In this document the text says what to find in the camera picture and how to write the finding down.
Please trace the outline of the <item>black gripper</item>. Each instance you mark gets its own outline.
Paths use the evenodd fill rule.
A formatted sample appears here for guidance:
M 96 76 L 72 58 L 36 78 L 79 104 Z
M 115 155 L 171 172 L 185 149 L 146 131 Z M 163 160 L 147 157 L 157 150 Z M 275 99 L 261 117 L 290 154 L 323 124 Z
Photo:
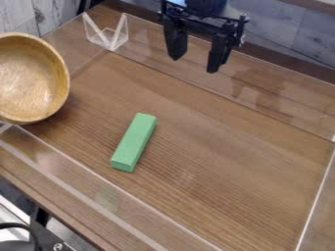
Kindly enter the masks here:
M 231 55 L 233 36 L 243 36 L 249 15 L 231 6 L 231 0 L 161 0 L 161 6 L 167 53 L 175 61 L 187 52 L 189 30 L 215 34 L 207 64 L 207 72 L 214 74 Z

